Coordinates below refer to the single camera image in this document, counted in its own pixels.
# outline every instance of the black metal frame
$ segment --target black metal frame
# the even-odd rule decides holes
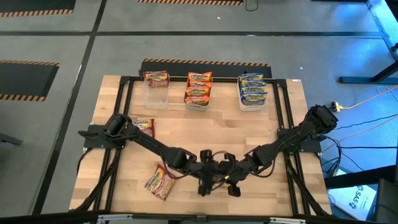
[[[287,91],[287,84],[286,80],[283,79],[265,79],[268,84],[272,85],[272,89],[274,92],[275,96],[275,107],[276,107],[276,112],[277,112],[277,117],[278,117],[278,124],[279,124],[279,131],[284,129],[284,118],[282,115],[282,107],[281,107],[281,102],[280,102],[280,95],[279,95],[279,87],[281,87],[282,92],[283,92],[283,97],[284,97],[284,102],[285,102],[285,108],[286,108],[286,113],[287,113],[287,119],[289,123],[289,129],[293,128],[294,123],[293,123],[293,117],[292,117],[292,111],[290,107],[290,101],[289,101],[289,93]],[[125,84],[129,84],[128,87],[128,92],[127,92],[127,97],[126,101],[124,102],[124,111],[123,113],[127,115],[129,105],[131,102],[131,96],[132,96],[132,88],[134,85],[135,81],[142,81],[142,77],[121,77],[121,81],[119,84],[119,90],[118,90],[118,95],[116,97],[116,102],[115,102],[115,107],[114,107],[114,113],[117,113],[120,109],[120,103],[121,103],[121,96],[123,93],[123,89]],[[187,77],[170,77],[171,82],[186,82]],[[226,83],[236,83],[237,78],[221,78],[221,77],[213,77],[213,82],[226,82]],[[115,173],[112,174],[110,183],[109,183],[109,189],[108,189],[108,194],[106,197],[106,205],[105,205],[105,211],[110,212],[111,210],[111,202],[113,198],[113,190],[114,186],[116,183],[116,175],[117,175],[117,166],[118,162],[120,159],[120,150],[119,153],[117,154],[116,158],[116,170]],[[109,155],[110,155],[111,149],[105,149],[105,154],[103,158],[103,165],[101,167],[101,175],[100,178],[104,176],[104,173],[108,167],[109,163]],[[288,154],[284,154],[285,158],[285,165],[287,167],[287,160],[290,159],[290,156]],[[304,181],[303,178],[303,170],[301,166],[301,161],[300,161],[300,156],[299,154],[296,154],[295,156],[295,163],[296,163],[296,170],[298,175],[300,176],[301,180]],[[293,215],[298,215],[299,210],[297,206],[297,199],[295,196],[295,187],[294,187],[294,181],[292,179],[292,176],[286,172],[287,174],[287,180],[288,180],[288,186],[289,186],[289,194],[290,194],[290,202],[291,202],[291,207],[292,207],[292,213]],[[101,200],[101,194],[98,194],[98,196],[95,199],[95,205],[93,207],[93,210],[98,210],[100,208],[100,200]],[[302,200],[303,200],[303,207],[304,207],[304,214],[309,215],[310,214],[310,207],[304,196],[302,195]],[[231,216],[217,216],[217,215],[169,215],[169,214],[146,214],[149,218],[164,218],[168,220],[175,220],[175,221],[181,221],[181,220],[196,220],[196,221],[210,221],[210,220],[224,220],[223,217],[231,217]],[[250,222],[267,222],[270,217],[253,217],[253,216],[240,216],[242,220],[245,221],[250,221]]]

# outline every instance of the table leg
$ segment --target table leg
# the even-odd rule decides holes
[[[396,165],[325,178],[327,189],[376,184],[380,178],[394,183]]]
[[[22,144],[21,140],[18,140],[16,138],[13,138],[13,137],[8,136],[7,134],[3,134],[3,133],[0,133],[0,142],[8,142],[8,143],[15,144],[18,146]]]
[[[398,61],[388,66],[383,71],[373,77],[339,77],[340,83],[355,84],[380,84],[380,85],[398,85],[398,78],[388,78],[390,75],[398,72]]]

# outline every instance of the desk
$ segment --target desk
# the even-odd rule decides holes
[[[95,124],[105,124],[112,115],[120,76],[104,76],[93,115]],[[295,124],[304,119],[307,104],[300,80],[286,80],[290,105]],[[183,104],[186,83],[170,82],[169,106],[166,110],[147,110],[142,99],[143,82],[135,81],[132,89],[129,116],[132,119],[155,118],[155,137],[168,146],[185,148],[198,156],[200,150],[228,151],[238,160],[243,154],[260,144],[277,139],[278,117],[272,85],[267,106],[262,111],[242,112],[239,110],[235,83],[213,83],[211,100],[206,112],[189,111]],[[122,96],[124,101],[127,90]],[[284,102],[282,90],[280,100]],[[301,153],[302,167],[308,189],[324,210],[330,213],[330,206],[318,158],[312,153]],[[76,178],[70,208],[78,207],[93,190],[100,176],[104,149],[93,149],[83,159]],[[287,185],[283,155],[277,157],[274,173],[266,179],[248,176],[238,186],[239,198],[229,196],[226,189],[218,189],[201,197],[197,194],[198,180],[186,177],[177,180],[167,200],[161,201],[144,188],[152,176],[159,156],[134,142],[126,143],[122,150],[111,212],[156,213],[181,215],[245,215],[245,216],[291,216],[292,209]],[[104,208],[107,186],[104,188],[100,208]],[[299,211],[302,212],[300,191],[296,188]]]

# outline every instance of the yellow and black hazard stripe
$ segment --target yellow and black hazard stripe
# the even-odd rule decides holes
[[[267,63],[250,63],[250,62],[219,62],[209,60],[173,60],[173,59],[158,59],[145,58],[144,62],[163,62],[163,63],[191,63],[191,64],[208,64],[208,65],[239,65],[239,66],[263,66],[270,67]]]
[[[58,62],[39,62],[39,61],[25,61],[25,60],[0,60],[0,63],[16,63],[16,64],[25,64],[25,65],[54,65],[59,67],[60,64]]]
[[[138,0],[141,3],[163,3],[163,4],[207,4],[219,6],[243,6],[242,0],[222,1],[222,0]]]
[[[45,96],[7,95],[0,94],[0,100],[44,101]]]
[[[47,15],[61,15],[72,14],[73,10],[40,10],[40,11],[22,11],[22,12],[0,12],[0,17],[15,17],[15,16],[47,16]]]

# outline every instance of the yellow plug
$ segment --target yellow plug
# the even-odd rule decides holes
[[[336,104],[336,111],[340,112],[340,105],[338,104],[338,102],[335,102],[335,104]]]

